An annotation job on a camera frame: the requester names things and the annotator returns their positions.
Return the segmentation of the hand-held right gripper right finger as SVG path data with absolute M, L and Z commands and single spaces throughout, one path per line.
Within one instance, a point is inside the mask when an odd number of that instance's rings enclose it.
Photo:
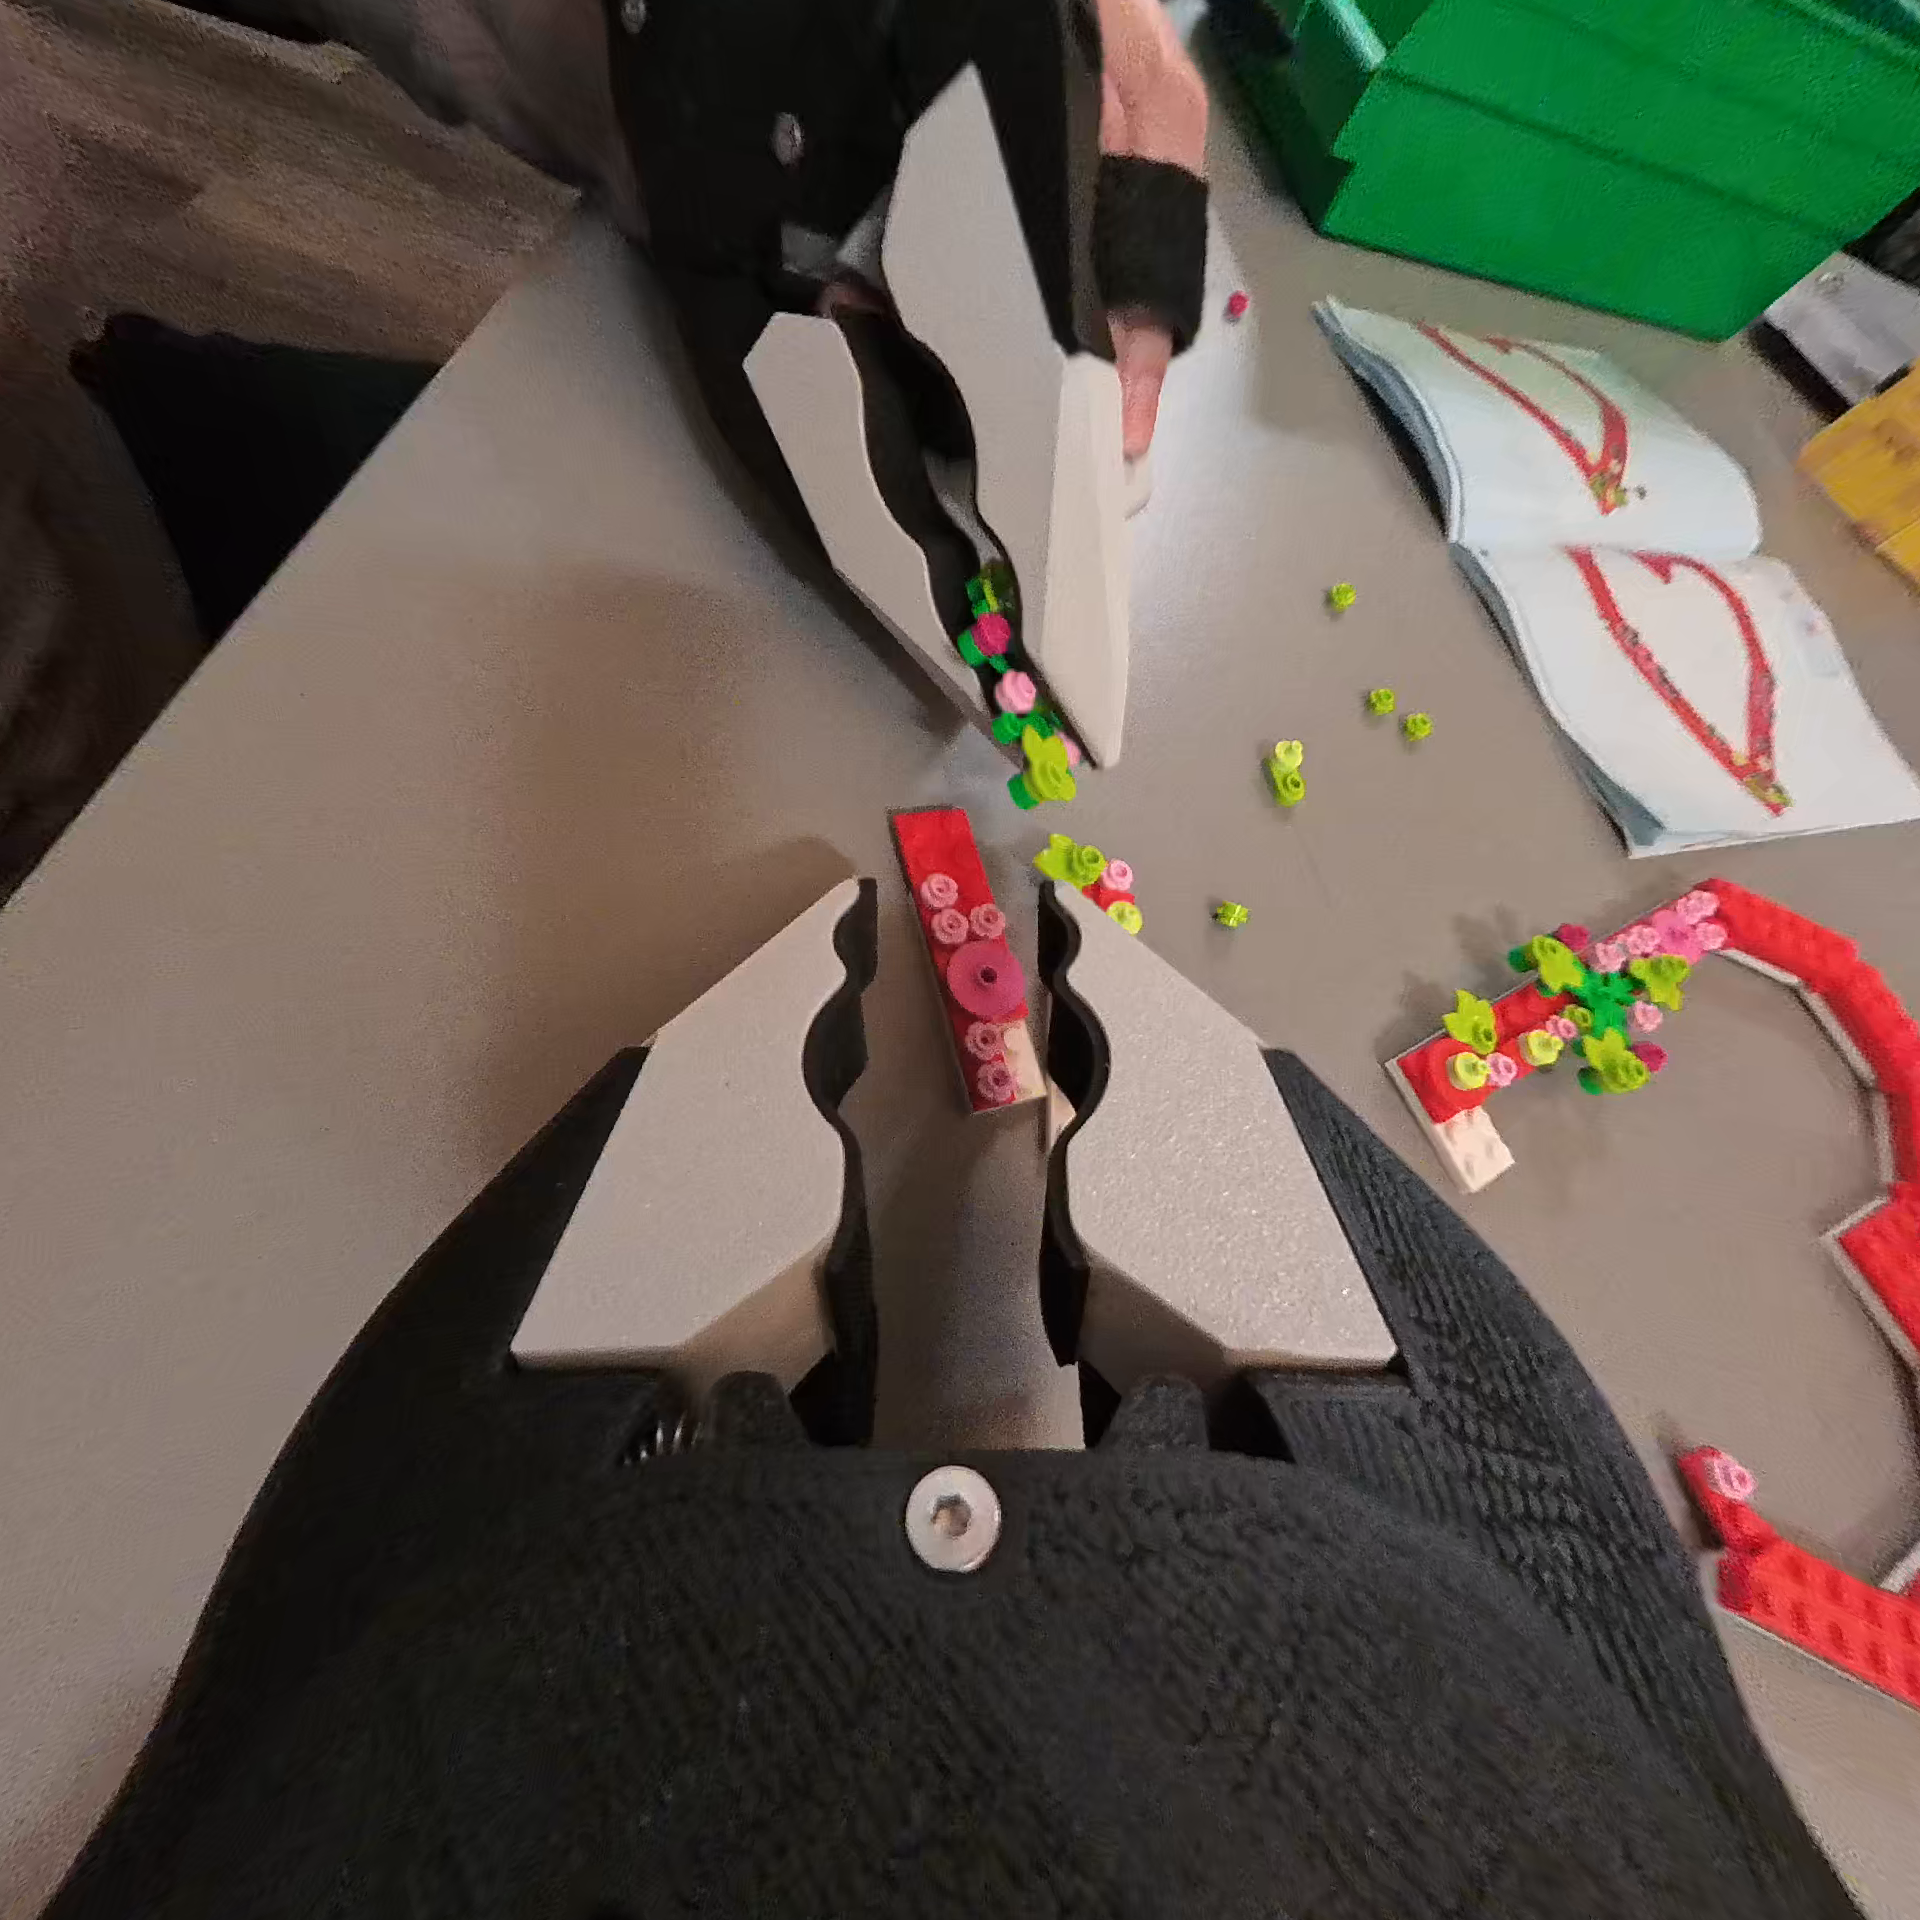
M 1060 882 L 1039 890 L 1039 1308 L 1092 1444 L 1124 1395 L 1383 1375 L 1399 1358 L 1256 1034 Z

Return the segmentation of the red lego heart frame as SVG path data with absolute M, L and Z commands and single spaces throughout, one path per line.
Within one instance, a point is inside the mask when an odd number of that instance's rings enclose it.
M 1460 990 L 1439 1027 L 1383 1062 L 1454 1188 L 1512 1168 L 1488 1106 L 1557 1075 L 1593 1096 L 1665 1069 L 1664 1021 L 1690 976 L 1720 960 L 1783 987 L 1832 1045 L 1863 1100 L 1879 1183 L 1822 1244 L 1897 1362 L 1917 1362 L 1917 1021 L 1855 941 L 1729 879 L 1708 879 L 1630 924 L 1564 924 L 1512 947 L 1518 979 Z

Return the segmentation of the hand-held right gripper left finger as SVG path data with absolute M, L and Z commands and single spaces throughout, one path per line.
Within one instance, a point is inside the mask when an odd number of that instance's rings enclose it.
M 876 879 L 841 879 L 645 1042 L 517 1362 L 650 1368 L 687 1402 L 765 1373 L 823 1442 L 871 1440 L 873 1236 L 841 1110 L 876 970 Z

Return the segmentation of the red lego strip pink flowers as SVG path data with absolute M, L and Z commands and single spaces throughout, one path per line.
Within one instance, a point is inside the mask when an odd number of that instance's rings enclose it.
M 888 826 L 967 1110 L 1042 1101 L 1025 971 L 969 815 L 960 807 L 906 807 Z

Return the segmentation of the green plastic bin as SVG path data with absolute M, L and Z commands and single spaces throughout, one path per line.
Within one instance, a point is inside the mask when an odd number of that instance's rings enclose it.
M 1620 82 L 1650 104 L 1657 82 L 1685 82 L 1914 163 L 1914 5 L 1350 5 L 1349 21 L 1367 70 L 1480 104 L 1543 109 L 1575 82 Z
M 1237 87 L 1325 238 L 1697 340 L 1736 335 L 1914 190 L 1914 160 L 1766 112 L 1758 143 L 1710 150 L 1733 168 L 1717 182 L 1399 80 L 1362 91 L 1338 150 L 1278 69 Z

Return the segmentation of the lego instruction booklet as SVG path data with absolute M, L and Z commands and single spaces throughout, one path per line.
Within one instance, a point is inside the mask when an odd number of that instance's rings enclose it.
M 1911 826 L 1914 773 L 1759 551 L 1743 468 L 1604 354 L 1314 303 L 1631 856 Z

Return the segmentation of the person's left hand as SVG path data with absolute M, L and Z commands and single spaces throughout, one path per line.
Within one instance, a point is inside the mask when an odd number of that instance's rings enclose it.
M 1202 317 L 1209 93 L 1162 5 L 1100 3 L 1095 22 L 1095 282 L 1120 372 L 1121 452 L 1140 461 L 1168 366 Z

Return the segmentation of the green lego flower cluster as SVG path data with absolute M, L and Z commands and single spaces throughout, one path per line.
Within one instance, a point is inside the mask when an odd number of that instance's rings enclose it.
M 965 597 L 967 620 L 950 652 L 985 703 L 989 736 L 1015 757 L 1013 802 L 1018 810 L 1070 805 L 1082 750 L 1024 645 L 1009 563 L 980 563 L 965 580 Z

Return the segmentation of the red lego strip lime leaves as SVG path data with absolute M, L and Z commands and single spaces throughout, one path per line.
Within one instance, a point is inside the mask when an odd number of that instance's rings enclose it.
M 1135 898 L 1135 872 L 1128 862 L 1103 855 L 1092 843 L 1077 843 L 1054 832 L 1031 867 L 1052 882 L 1077 892 L 1108 922 L 1128 935 L 1142 930 L 1144 917 Z

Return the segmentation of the grey flat object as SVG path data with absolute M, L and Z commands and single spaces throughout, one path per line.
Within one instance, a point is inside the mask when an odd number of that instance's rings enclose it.
M 1834 254 L 1769 303 L 1756 348 L 1825 419 L 1897 384 L 1917 356 L 1917 291 Z

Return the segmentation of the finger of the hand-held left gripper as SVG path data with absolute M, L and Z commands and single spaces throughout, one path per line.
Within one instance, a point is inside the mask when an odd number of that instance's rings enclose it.
M 902 332 L 956 389 L 969 452 L 925 456 L 980 560 L 1015 576 L 1029 672 L 1097 767 L 1132 668 L 1132 527 L 1150 468 L 1121 454 L 1120 375 L 1052 332 L 976 64 L 904 132 L 879 266 Z
M 938 310 L 777 308 L 742 370 L 836 579 L 1005 752 L 950 646 L 985 560 L 1009 563 L 1022 616 L 1038 611 L 1024 421 L 974 408 L 991 354 Z

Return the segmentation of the yellow box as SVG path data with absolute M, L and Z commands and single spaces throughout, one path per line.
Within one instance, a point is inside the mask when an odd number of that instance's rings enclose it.
M 1860 546 L 1917 587 L 1917 366 L 1824 426 L 1796 454 Z

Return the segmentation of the red lego curved segment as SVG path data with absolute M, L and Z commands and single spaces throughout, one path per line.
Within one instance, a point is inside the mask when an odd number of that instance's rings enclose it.
M 1876 1584 L 1769 1524 L 1753 1504 L 1756 1474 L 1720 1448 L 1681 1452 L 1676 1469 L 1711 1538 L 1720 1611 L 1914 1712 L 1914 1549 Z

